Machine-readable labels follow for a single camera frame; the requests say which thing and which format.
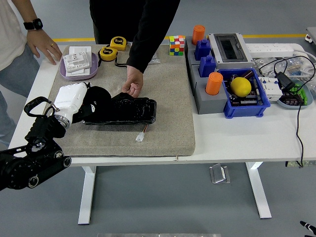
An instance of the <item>tape measure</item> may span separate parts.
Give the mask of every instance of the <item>tape measure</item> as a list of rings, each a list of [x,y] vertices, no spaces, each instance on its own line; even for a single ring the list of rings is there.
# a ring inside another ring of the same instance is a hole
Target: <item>tape measure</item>
[[[113,39],[111,39],[110,47],[115,48],[119,51],[125,51],[126,39],[121,36],[116,36]]]
[[[111,48],[111,47],[102,47],[101,50],[99,51],[99,57],[103,60],[103,61],[113,61],[114,59],[116,59],[118,54],[118,51],[115,48]]]

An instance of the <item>person's hand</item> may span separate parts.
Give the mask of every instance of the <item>person's hand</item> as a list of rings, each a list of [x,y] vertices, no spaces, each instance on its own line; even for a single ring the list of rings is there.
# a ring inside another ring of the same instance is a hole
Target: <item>person's hand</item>
[[[122,92],[128,93],[133,97],[138,97],[144,84],[144,76],[140,70],[127,66],[127,80],[122,86]]]
[[[32,53],[37,58],[40,58],[40,53],[37,50],[38,48],[53,65],[56,65],[56,62],[51,54],[53,54],[58,61],[60,60],[62,52],[60,51],[58,45],[46,34],[43,29],[29,30],[26,38]]]

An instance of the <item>white shirt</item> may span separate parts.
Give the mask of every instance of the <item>white shirt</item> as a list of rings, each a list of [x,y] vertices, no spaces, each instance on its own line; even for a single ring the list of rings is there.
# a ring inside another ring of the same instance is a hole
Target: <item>white shirt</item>
[[[8,0],[0,0],[0,71],[20,56],[26,37]]]

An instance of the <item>gray carpet pad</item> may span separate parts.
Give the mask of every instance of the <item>gray carpet pad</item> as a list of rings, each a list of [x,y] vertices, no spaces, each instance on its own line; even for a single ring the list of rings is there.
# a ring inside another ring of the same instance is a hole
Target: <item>gray carpet pad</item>
[[[91,45],[97,54],[102,45]],[[129,47],[118,52],[118,63],[125,63]],[[149,65],[144,73],[144,86],[139,97],[157,102],[156,122],[150,124],[142,142],[135,141],[144,129],[134,125],[86,125],[74,123],[65,137],[56,139],[66,156],[190,156],[195,150],[195,135],[188,76],[184,56],[169,56],[168,45],[157,50],[160,64]],[[64,55],[69,53],[66,47]],[[126,68],[114,61],[102,62],[97,74],[85,82],[105,88],[112,97],[118,95],[126,81]],[[49,99],[54,101],[59,88],[81,81],[64,79],[57,72]]]

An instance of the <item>orange cup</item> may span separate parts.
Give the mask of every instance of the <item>orange cup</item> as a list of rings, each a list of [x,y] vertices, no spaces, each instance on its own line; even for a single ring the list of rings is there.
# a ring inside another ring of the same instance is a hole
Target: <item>orange cup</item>
[[[205,27],[203,25],[196,25],[193,28],[192,44],[196,45],[198,40],[204,39]]]
[[[223,75],[218,72],[210,73],[205,92],[209,95],[217,95],[222,84]]]

